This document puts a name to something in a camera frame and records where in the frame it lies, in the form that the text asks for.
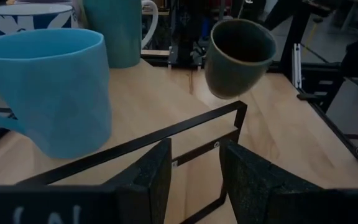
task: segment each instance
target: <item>teal mug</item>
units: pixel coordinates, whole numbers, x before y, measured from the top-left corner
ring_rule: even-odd
[[[275,53],[274,38],[261,25],[245,19],[218,22],[206,56],[209,90],[222,99],[245,93],[266,73]]]
[[[142,40],[142,7],[150,6],[152,23]],[[110,68],[128,68],[140,62],[141,50],[151,40],[158,7],[150,0],[83,0],[88,25],[106,39]]]
[[[97,151],[111,135],[103,35],[40,29],[0,36],[0,97],[16,119],[0,127],[28,136],[52,158]]]

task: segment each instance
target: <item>dark green mug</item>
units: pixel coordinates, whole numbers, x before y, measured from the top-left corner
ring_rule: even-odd
[[[267,71],[276,53],[271,33],[245,19],[218,22],[209,43],[205,77],[211,93],[222,99],[249,90]]]

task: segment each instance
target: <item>mug rim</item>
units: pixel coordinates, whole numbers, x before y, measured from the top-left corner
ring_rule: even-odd
[[[270,38],[273,40],[274,42],[274,46],[275,46],[275,49],[274,49],[274,54],[269,57],[268,59],[266,60],[263,60],[263,61],[260,61],[260,62],[245,62],[245,61],[242,61],[242,60],[239,60],[239,59],[236,59],[226,53],[224,53],[215,43],[215,39],[214,39],[214,31],[215,29],[220,26],[221,24],[225,24],[227,22],[245,22],[245,23],[249,23],[249,24],[253,24],[255,26],[257,26],[259,29],[261,29],[262,31],[266,32]],[[212,40],[212,44],[214,45],[215,49],[221,54],[223,55],[223,57],[226,57],[228,60],[231,60],[235,63],[239,63],[239,64],[242,64],[242,65],[264,65],[266,64],[267,62],[271,61],[275,54],[277,53],[277,43],[276,43],[276,40],[274,39],[274,36],[270,33],[270,31],[268,29],[266,29],[264,26],[256,23],[256,22],[252,22],[252,21],[249,21],[247,19],[239,19],[239,18],[235,18],[235,19],[228,19],[228,20],[224,20],[224,21],[220,21],[218,22],[211,30],[211,40]]]
[[[35,29],[35,30],[28,30],[25,32],[16,32],[14,34],[9,34],[9,35],[0,35],[0,39],[6,38],[8,36],[13,36],[13,35],[26,35],[31,32],[57,32],[57,31],[63,31],[63,30],[64,30],[64,32],[80,31],[80,32],[88,32],[88,33],[96,34],[97,36],[100,37],[100,40],[98,42],[96,42],[95,44],[90,45],[89,47],[85,47],[83,49],[80,49],[80,50],[77,50],[74,52],[65,53],[65,54],[45,56],[45,57],[34,57],[34,58],[2,58],[2,57],[0,57],[0,61],[14,60],[14,61],[18,61],[18,62],[28,62],[28,61],[32,61],[32,60],[45,60],[45,59],[51,59],[51,58],[67,57],[67,56],[75,55],[75,54],[78,54],[81,52],[86,52],[87,50],[92,49],[93,47],[95,47],[97,45],[101,45],[104,42],[104,35],[100,34],[99,32],[96,32],[93,30],[88,30],[88,29],[80,29],[80,28]]]
[[[58,4],[54,4],[54,3],[25,3],[25,4],[11,4],[11,5],[2,5],[0,7],[22,7],[23,5],[43,5],[43,6],[63,6],[63,7],[68,7],[69,9],[64,10],[64,11],[58,11],[58,12],[42,12],[42,13],[38,13],[38,14],[1,14],[0,16],[40,16],[40,15],[50,15],[50,14],[60,14],[60,13],[64,13],[64,12],[70,12],[72,10],[74,10],[74,7],[72,5],[68,5],[68,4],[59,4],[62,2],[58,2]]]

